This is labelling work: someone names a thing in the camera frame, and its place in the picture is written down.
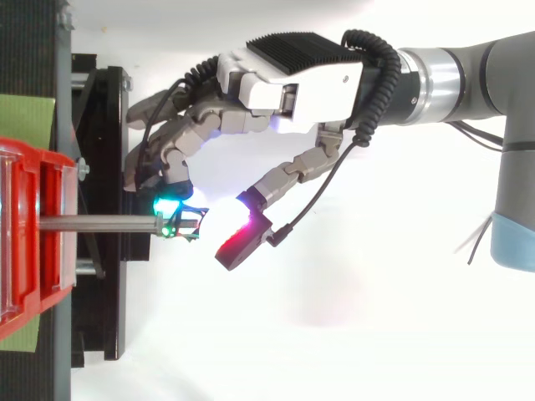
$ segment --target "red container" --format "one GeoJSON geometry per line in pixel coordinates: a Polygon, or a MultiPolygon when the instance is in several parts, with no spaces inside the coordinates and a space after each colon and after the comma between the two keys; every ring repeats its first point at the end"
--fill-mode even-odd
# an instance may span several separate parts
{"type": "Polygon", "coordinates": [[[40,238],[38,218],[43,211],[76,213],[74,166],[65,156],[0,138],[0,340],[72,288],[75,233],[40,238]]]}

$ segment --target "white background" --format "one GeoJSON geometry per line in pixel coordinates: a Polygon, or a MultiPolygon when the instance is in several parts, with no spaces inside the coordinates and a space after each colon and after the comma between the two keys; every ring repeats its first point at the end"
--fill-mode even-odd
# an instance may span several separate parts
{"type": "MultiPolygon", "coordinates": [[[[73,3],[73,51],[124,67],[131,104],[265,33],[338,42],[362,28],[398,48],[535,29],[521,0],[73,3]]],[[[504,120],[476,125],[500,134],[504,120]]],[[[192,179],[209,201],[236,195],[313,138],[220,138],[191,160],[192,179]]],[[[279,248],[232,273],[199,244],[153,239],[150,262],[128,268],[127,351],[116,363],[88,354],[73,400],[535,399],[535,275],[496,266],[490,236],[472,266],[455,253],[492,211],[498,166],[443,124],[380,128],[279,248]]],[[[294,189],[269,217],[286,223],[317,188],[294,189]]]]}

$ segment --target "black heat sink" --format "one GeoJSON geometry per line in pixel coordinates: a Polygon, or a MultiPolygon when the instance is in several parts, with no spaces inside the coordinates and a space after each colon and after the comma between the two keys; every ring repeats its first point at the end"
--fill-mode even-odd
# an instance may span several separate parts
{"type": "Polygon", "coordinates": [[[360,54],[312,32],[275,33],[247,42],[247,48],[286,75],[317,65],[361,60],[360,54]]]}

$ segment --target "black coiled cable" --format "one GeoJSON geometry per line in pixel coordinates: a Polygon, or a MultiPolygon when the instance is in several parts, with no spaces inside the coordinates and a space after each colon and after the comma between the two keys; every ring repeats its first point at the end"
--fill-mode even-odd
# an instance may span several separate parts
{"type": "Polygon", "coordinates": [[[191,89],[201,86],[208,79],[215,77],[217,74],[218,60],[218,56],[209,58],[208,60],[198,64],[194,69],[191,69],[189,73],[186,73],[186,75],[184,75],[186,87],[191,89]]]}
{"type": "Polygon", "coordinates": [[[364,108],[362,120],[355,129],[353,138],[353,143],[356,146],[367,148],[381,118],[385,115],[392,101],[395,88],[400,80],[400,56],[385,40],[358,29],[345,31],[342,37],[342,46],[362,49],[383,64],[377,84],[369,103],[364,108]]]}
{"type": "Polygon", "coordinates": [[[181,84],[186,86],[186,91],[194,90],[195,88],[200,87],[207,80],[212,79],[217,74],[217,62],[219,58],[214,56],[209,58],[206,61],[198,64],[194,69],[191,69],[189,73],[184,75],[184,78],[177,80],[163,95],[160,100],[160,103],[156,106],[149,120],[147,121],[147,126],[145,127],[145,133],[143,134],[143,140],[140,143],[140,153],[137,158],[137,166],[135,167],[135,191],[139,194],[141,188],[141,169],[143,166],[143,158],[147,147],[149,145],[149,135],[152,125],[156,122],[158,114],[164,108],[166,101],[175,93],[178,87],[181,84]]]}

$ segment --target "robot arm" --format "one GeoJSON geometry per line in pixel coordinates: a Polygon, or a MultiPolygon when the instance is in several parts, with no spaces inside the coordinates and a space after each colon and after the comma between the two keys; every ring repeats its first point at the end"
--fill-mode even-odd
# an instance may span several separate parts
{"type": "MultiPolygon", "coordinates": [[[[285,33],[222,54],[210,79],[195,90],[178,89],[164,103],[160,120],[168,122],[151,136],[143,170],[135,168],[139,149],[127,157],[126,189],[151,188],[160,196],[186,199],[192,188],[186,158],[209,139],[269,125],[280,133],[308,132],[318,124],[314,148],[273,168],[238,197],[257,224],[239,231],[218,252],[217,259],[231,270],[265,240],[276,246],[291,231],[289,225],[282,235],[273,235],[262,211],[297,182],[336,170],[344,157],[339,155],[344,129],[355,129],[351,146],[365,147],[379,123],[507,114],[492,255],[505,266],[535,270],[535,190],[527,184],[535,173],[535,79],[529,73],[535,33],[472,48],[396,52],[372,34],[348,31],[343,45],[347,48],[312,33],[285,33]],[[188,102],[193,105],[186,109],[188,102]],[[182,109],[184,115],[177,115],[182,109]],[[142,175],[141,185],[135,185],[136,174],[142,175]]],[[[135,105],[130,124],[146,124],[162,96],[135,105]]]]}

